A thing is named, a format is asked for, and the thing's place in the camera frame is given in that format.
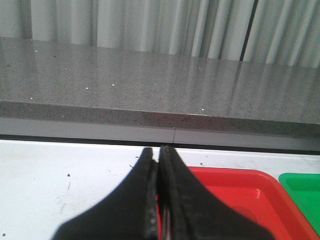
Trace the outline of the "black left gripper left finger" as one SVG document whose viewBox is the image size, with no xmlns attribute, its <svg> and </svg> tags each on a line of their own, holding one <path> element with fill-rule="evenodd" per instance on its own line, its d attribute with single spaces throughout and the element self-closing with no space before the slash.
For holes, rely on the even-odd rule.
<svg viewBox="0 0 320 240">
<path fill-rule="evenodd" d="M 158 164 L 146 147 L 125 179 L 103 200 L 63 223 L 55 240 L 156 240 Z"/>
</svg>

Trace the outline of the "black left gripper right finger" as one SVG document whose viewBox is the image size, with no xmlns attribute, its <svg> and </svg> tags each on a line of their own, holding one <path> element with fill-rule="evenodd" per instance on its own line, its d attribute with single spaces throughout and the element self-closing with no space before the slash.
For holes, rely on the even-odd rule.
<svg viewBox="0 0 320 240">
<path fill-rule="evenodd" d="M 228 207 L 195 177 L 176 149 L 161 146 L 158 206 L 163 240 L 272 240 L 265 227 Z"/>
</svg>

